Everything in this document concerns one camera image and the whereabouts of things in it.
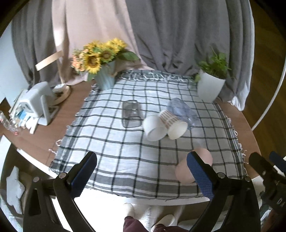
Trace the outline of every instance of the white cable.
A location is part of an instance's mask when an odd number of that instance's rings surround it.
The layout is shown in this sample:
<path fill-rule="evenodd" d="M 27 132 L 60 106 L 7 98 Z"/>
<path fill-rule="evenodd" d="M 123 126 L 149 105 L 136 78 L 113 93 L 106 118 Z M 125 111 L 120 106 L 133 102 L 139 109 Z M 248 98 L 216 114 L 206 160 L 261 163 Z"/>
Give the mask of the white cable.
<path fill-rule="evenodd" d="M 283 71 L 282 71 L 282 75 L 281 75 L 281 78 L 280 78 L 280 81 L 278 83 L 278 86 L 276 88 L 276 91 L 269 103 L 269 105 L 267 106 L 267 108 L 265 109 L 265 111 L 263 112 L 263 114 L 261 115 L 261 117 L 258 119 L 258 121 L 254 124 L 254 126 L 251 128 L 251 130 L 253 131 L 257 126 L 258 124 L 262 121 L 262 119 L 264 118 L 264 116 L 266 115 L 266 113 L 268 112 L 268 110 L 270 109 L 270 107 L 272 106 L 281 86 L 282 86 L 282 83 L 283 83 L 283 80 L 284 80 L 284 77 L 285 77 L 285 73 L 286 73 L 286 58 L 285 58 L 285 62 L 284 62 L 284 68 L 283 68 Z"/>

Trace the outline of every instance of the gray star-shaped object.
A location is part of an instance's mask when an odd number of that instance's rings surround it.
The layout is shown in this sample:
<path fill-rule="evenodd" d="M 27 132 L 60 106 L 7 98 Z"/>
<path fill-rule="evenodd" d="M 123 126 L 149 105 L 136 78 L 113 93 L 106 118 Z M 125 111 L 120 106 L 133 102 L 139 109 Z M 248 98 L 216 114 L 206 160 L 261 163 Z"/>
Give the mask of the gray star-shaped object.
<path fill-rule="evenodd" d="M 6 178 L 7 182 L 7 203 L 14 206 L 18 214 L 23 214 L 21 207 L 21 197 L 25 191 L 25 186 L 19 181 L 19 168 L 14 166 L 11 175 Z"/>

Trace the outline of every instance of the white device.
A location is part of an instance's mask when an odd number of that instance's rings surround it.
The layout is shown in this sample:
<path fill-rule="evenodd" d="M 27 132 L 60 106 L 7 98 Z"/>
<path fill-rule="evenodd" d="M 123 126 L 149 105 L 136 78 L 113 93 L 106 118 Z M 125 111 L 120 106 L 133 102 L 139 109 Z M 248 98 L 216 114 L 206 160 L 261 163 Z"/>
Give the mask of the white device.
<path fill-rule="evenodd" d="M 49 87 L 48 82 L 45 81 L 34 85 L 20 99 L 20 105 L 25 112 L 29 113 L 29 116 L 39 118 L 38 124 L 46 126 L 59 109 L 58 106 L 52 106 L 54 100 L 55 94 Z"/>

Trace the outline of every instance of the foot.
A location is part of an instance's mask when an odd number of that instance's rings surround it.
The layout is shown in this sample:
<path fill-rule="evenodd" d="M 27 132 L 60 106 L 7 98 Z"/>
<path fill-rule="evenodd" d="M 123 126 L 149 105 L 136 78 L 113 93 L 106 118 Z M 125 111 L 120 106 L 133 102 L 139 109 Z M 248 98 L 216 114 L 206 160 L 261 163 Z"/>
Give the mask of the foot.
<path fill-rule="evenodd" d="M 165 217 L 163 217 L 160 221 L 158 221 L 155 225 L 152 226 L 151 232 L 154 231 L 157 225 L 163 224 L 164 226 L 172 226 L 175 222 L 175 216 L 172 214 L 168 214 Z"/>
<path fill-rule="evenodd" d="M 132 204 L 130 203 L 125 203 L 123 205 L 123 213 L 125 217 L 135 217 L 135 210 Z"/>

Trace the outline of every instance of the wooden table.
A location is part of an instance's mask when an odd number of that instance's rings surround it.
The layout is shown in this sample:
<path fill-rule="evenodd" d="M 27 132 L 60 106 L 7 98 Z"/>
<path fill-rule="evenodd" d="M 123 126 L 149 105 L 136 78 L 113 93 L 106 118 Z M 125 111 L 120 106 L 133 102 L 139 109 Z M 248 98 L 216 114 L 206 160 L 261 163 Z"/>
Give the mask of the wooden table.
<path fill-rule="evenodd" d="M 72 86 L 71 95 L 59 105 L 59 112 L 48 126 L 38 125 L 34 134 L 30 134 L 27 129 L 24 129 L 17 136 L 4 130 L 4 135 L 17 148 L 49 166 L 55 158 L 55 154 L 49 149 L 57 150 L 55 142 L 64 137 L 67 126 L 72 123 L 75 114 L 82 107 L 83 100 L 88 96 L 92 84 L 93 82 L 82 82 Z M 219 100 L 217 102 L 223 112 L 232 119 L 232 124 L 238 132 L 239 142 L 242 144 L 243 149 L 247 150 L 245 160 L 248 160 L 248 156 L 252 152 L 260 153 L 255 137 L 242 112 L 229 103 L 222 103 Z M 245 168 L 251 178 L 258 176 L 249 165 L 245 164 Z"/>

